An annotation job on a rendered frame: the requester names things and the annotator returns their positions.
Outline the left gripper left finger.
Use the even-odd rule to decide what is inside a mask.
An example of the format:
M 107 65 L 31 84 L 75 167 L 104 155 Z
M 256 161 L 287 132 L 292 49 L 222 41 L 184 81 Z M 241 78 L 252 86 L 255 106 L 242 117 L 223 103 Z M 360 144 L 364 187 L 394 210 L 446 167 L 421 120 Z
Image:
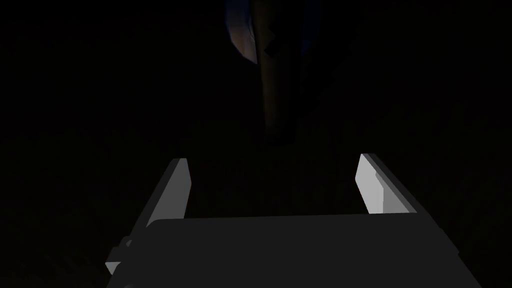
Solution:
M 191 186 L 187 159 L 174 158 L 135 222 L 134 234 L 157 220 L 184 219 Z

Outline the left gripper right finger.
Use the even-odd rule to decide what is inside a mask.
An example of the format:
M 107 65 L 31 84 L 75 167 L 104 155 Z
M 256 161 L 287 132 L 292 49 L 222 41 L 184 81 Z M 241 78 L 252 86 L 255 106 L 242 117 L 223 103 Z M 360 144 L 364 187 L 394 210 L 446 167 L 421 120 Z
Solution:
M 369 214 L 417 212 L 375 160 L 375 154 L 360 155 L 355 182 Z

